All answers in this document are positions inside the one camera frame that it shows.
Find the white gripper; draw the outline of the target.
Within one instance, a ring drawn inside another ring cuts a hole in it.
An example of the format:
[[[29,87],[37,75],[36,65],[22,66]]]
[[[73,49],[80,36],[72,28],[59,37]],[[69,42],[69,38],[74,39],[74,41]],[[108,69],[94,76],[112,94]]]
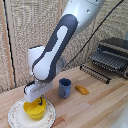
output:
[[[32,103],[34,100],[45,94],[53,86],[53,82],[41,83],[39,81],[32,81],[24,87],[24,98],[26,102]],[[43,104],[43,98],[38,99],[38,104]]]

